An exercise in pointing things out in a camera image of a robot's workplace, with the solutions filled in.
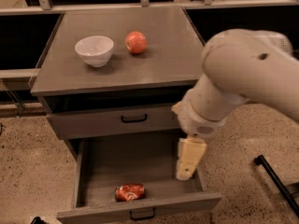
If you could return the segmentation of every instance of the floor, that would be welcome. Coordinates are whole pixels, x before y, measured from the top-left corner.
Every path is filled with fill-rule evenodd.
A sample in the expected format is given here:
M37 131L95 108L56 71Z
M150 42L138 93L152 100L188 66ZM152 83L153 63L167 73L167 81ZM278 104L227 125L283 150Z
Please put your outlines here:
M5 1L0 8L23 6L21 0L14 2ZM36 216L58 224L57 212L71 208L76 162L40 104L27 104L21 117L16 113L14 105L0 105L0 224L29 224ZM298 140L299 126L276 110L258 104L239 107L207 140L201 162L208 191L222 195L219 204L210 211L140 223L299 223L264 168L253 163L263 154L285 185L299 182Z

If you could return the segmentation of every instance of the black rod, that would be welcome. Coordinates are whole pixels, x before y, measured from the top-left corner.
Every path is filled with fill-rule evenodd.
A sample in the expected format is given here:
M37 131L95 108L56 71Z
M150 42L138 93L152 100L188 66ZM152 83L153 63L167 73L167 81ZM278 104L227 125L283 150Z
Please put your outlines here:
M295 212L295 214L299 217L299 205L296 202L296 200L292 197L292 195L289 193L288 189L283 185L283 183L280 181L277 174L274 172L270 164L267 162L267 160L264 158L263 155L260 155L259 157L254 159L255 164L262 165L265 171L270 175L273 182L276 184L278 189L280 190L281 194L284 196L284 198L289 203L292 210Z

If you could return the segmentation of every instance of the gray tabletop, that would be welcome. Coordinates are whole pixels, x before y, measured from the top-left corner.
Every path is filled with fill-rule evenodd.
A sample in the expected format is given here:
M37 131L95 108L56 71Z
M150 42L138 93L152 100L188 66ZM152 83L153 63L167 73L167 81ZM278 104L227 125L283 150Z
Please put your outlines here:
M139 55L124 45L135 30L148 40ZM76 43L91 35L105 35L115 43L103 67L87 65L75 52ZM48 96L193 84L202 74L202 47L181 7L66 12L31 92Z

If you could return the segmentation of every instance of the red can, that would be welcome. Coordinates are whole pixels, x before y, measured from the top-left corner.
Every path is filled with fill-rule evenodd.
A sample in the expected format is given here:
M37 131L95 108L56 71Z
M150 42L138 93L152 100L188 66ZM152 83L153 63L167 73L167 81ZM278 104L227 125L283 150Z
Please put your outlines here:
M142 184L124 184L115 188L115 200L117 202L142 199L144 196L145 190Z

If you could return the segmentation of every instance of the drawer handle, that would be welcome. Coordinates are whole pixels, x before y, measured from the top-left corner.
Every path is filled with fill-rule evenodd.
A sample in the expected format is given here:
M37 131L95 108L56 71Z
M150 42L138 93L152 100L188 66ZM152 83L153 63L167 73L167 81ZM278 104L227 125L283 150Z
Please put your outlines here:
M148 219L153 219L156 217L156 208L152 208L152 215L148 217L133 217L132 211L130 211L130 219L133 221L139 221L139 220L148 220Z
M137 122L143 122L148 119L148 115L144 114L144 117L141 119L128 119L125 116L121 116L121 122L123 123L137 123Z

